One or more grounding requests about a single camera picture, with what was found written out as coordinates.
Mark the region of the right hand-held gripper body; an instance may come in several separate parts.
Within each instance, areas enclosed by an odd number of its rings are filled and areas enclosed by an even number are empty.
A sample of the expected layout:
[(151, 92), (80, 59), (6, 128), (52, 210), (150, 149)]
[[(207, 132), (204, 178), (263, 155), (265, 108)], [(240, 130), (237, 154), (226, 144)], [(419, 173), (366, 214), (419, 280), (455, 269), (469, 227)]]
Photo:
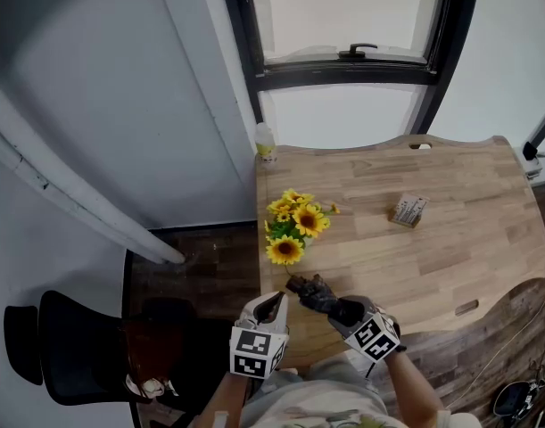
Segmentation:
[(375, 313), (344, 342), (363, 357), (378, 363), (398, 348), (400, 337), (390, 317)]

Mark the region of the white bottle with yellow label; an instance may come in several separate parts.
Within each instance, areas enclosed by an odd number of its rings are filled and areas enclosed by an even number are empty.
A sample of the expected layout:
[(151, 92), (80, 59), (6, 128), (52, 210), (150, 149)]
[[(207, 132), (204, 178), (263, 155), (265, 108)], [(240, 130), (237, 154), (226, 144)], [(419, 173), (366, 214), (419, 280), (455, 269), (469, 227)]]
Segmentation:
[(263, 164), (272, 165), (277, 161), (277, 144), (272, 130), (265, 122), (256, 126), (255, 145)]

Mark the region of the brown bag with floral cloth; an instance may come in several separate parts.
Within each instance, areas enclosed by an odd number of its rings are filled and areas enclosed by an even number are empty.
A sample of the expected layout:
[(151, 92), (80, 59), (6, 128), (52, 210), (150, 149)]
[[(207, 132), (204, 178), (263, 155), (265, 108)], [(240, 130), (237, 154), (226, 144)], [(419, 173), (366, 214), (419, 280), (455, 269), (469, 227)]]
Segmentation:
[(128, 361), (127, 388), (146, 399), (173, 391), (169, 374), (184, 355), (184, 327), (127, 320), (122, 332)]

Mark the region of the person's left forearm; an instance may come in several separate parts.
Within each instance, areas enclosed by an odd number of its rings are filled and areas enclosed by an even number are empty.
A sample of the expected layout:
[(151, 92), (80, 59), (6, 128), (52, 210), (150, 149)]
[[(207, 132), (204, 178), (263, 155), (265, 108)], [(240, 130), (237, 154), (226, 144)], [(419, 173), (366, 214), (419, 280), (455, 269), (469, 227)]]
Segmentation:
[(228, 414), (225, 428), (239, 428), (249, 378), (226, 373), (211, 400), (196, 417), (194, 428), (212, 428), (218, 412)]

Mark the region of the black round case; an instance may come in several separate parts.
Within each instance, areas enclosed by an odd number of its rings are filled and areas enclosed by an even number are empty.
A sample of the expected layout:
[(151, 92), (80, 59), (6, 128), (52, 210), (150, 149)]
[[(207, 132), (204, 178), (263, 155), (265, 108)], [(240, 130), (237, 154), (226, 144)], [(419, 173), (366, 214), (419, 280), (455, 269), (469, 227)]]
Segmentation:
[(518, 381), (506, 385), (493, 402), (492, 412), (510, 426), (525, 418), (533, 407), (545, 380)]

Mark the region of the person's grey clothing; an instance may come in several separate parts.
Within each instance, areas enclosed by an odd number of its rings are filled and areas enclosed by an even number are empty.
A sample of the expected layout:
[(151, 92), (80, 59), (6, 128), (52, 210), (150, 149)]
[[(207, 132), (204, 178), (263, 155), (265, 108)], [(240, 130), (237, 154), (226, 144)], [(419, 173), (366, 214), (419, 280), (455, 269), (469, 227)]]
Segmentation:
[[(331, 358), (306, 379), (284, 371), (267, 381), (244, 406), (241, 428), (409, 428), (390, 416), (371, 382), (347, 358)], [(438, 413), (436, 428), (482, 428), (476, 416)]]

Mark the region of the black office chair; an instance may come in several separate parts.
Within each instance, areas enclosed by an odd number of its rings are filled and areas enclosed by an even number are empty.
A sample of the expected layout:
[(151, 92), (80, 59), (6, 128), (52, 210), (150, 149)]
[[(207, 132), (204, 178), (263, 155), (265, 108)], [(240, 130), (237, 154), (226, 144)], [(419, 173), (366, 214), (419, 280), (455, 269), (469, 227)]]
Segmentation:
[[(146, 399), (126, 386), (128, 361), (122, 324), (150, 320), (184, 327), (184, 355), (169, 374), (173, 391)], [(198, 317), (188, 300), (151, 298), (140, 312), (119, 318), (94, 311), (56, 291), (39, 306), (4, 310), (4, 343), (12, 369), (46, 387), (64, 406), (131, 402), (199, 412), (227, 367), (231, 324)]]

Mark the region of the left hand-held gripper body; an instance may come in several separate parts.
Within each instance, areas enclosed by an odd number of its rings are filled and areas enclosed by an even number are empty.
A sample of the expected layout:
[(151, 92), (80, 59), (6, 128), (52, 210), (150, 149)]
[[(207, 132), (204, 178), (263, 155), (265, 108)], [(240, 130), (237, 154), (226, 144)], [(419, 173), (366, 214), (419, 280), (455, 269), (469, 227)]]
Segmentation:
[(289, 329), (286, 321), (255, 323), (251, 319), (235, 322), (229, 341), (229, 371), (249, 378), (269, 378), (282, 361)]

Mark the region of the person's right forearm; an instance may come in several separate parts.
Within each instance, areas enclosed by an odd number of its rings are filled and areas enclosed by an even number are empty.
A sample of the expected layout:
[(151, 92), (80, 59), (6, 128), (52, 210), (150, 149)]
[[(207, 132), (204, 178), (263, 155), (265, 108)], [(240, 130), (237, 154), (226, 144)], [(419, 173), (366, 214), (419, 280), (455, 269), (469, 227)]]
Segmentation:
[(409, 428), (436, 428), (444, 405), (435, 389), (405, 352), (392, 352), (384, 361), (403, 423)]

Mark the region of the thick white pipe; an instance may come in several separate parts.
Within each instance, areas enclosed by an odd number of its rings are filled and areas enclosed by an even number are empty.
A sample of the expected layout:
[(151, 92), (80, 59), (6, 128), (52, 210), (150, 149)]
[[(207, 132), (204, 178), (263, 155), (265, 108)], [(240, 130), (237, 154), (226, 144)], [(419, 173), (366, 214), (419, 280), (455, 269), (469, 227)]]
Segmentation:
[(0, 87), (0, 134), (50, 183), (107, 225), (141, 244), (166, 262), (182, 264), (185, 256), (123, 213), (71, 169), (21, 116)]

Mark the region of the thin white pipe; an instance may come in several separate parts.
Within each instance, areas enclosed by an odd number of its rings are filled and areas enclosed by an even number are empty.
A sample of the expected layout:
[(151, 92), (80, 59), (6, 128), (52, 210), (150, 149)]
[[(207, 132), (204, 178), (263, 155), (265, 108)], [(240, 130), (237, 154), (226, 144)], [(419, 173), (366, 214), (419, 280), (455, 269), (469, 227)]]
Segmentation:
[(154, 263), (166, 263), (166, 260), (155, 255), (152, 251), (146, 249), (139, 243), (136, 243), (121, 232), (113, 229), (93, 213), (80, 206), (72, 200), (67, 194), (50, 183), (41, 173), (39, 173), (23, 156), (9, 144), (0, 134), (0, 162), (2, 162), (14, 175), (20, 178), (31, 189), (50, 201), (59, 209), (69, 214), (77, 221), (89, 226), (99, 235), (119, 244), (127, 250), (130, 250), (141, 257)]

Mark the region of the light wooden table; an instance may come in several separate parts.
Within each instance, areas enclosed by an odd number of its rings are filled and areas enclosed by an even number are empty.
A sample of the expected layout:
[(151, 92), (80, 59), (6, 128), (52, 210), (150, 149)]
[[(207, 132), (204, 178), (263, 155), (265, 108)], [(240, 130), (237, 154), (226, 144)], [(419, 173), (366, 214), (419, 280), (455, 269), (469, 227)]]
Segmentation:
[[(257, 209), (287, 189), (340, 214), (288, 267), (260, 257), (263, 292), (289, 273), (319, 274), (338, 296), (363, 295), (403, 333), (456, 330), (483, 317), (515, 286), (545, 277), (545, 227), (508, 141), (461, 143), (399, 136), (352, 149), (282, 146), (256, 168)], [(403, 193), (429, 199), (415, 228), (387, 219)]]

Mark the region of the sunflower bouquet in white pot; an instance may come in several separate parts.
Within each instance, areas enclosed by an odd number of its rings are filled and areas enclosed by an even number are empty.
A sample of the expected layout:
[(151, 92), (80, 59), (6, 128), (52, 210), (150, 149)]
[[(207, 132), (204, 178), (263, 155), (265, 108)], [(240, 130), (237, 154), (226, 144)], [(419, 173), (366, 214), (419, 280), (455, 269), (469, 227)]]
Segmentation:
[(263, 221), (266, 256), (278, 266), (301, 261), (306, 248), (331, 226), (330, 217), (340, 214), (335, 203), (325, 208), (311, 193), (290, 188), (267, 205)]

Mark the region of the low white cabinet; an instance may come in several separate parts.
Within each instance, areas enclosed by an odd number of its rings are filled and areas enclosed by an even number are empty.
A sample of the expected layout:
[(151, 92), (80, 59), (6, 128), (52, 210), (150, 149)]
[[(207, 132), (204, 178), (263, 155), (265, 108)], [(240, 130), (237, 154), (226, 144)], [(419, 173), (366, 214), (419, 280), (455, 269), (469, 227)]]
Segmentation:
[(541, 174), (543, 167), (538, 158), (534, 157), (532, 160), (527, 160), (522, 153), (519, 153), (516, 157), (528, 180), (533, 180)]

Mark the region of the black umbrella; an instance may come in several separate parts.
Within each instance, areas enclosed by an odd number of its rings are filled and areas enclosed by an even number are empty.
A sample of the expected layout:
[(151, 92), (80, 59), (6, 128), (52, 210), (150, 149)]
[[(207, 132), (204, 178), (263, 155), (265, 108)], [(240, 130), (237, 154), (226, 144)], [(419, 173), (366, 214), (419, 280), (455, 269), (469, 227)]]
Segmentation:
[(366, 315), (364, 304), (336, 297), (331, 287), (319, 274), (315, 274), (312, 278), (292, 273), (288, 275), (285, 288), (298, 296), (303, 307), (326, 314), (329, 319), (344, 327), (352, 327), (364, 319)]

